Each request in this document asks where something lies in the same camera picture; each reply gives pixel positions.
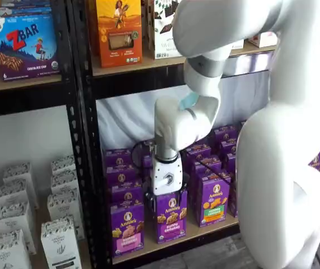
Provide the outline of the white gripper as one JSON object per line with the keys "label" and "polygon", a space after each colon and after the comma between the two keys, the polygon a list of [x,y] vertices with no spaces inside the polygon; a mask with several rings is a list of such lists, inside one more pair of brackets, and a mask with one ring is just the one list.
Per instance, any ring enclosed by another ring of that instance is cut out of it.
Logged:
{"label": "white gripper", "polygon": [[152,191],[146,191],[144,201],[148,209],[156,214],[156,196],[176,192],[179,207],[187,204],[187,183],[183,182],[183,169],[181,156],[170,162],[152,157],[151,171]]}

